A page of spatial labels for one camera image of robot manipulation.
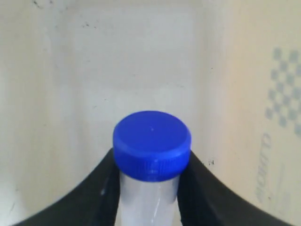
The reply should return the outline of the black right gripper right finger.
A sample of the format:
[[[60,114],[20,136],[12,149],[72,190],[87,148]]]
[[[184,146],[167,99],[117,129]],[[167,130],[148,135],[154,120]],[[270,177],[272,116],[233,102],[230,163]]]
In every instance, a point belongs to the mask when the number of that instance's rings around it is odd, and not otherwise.
[[[193,153],[177,192],[184,226],[286,226],[223,184]]]

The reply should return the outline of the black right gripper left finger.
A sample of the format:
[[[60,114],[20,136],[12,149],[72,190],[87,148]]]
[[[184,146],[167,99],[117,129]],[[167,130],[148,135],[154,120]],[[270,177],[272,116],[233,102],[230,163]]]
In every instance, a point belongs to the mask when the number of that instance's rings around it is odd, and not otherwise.
[[[119,207],[119,170],[110,149],[96,168],[59,201],[22,226],[113,226]]]

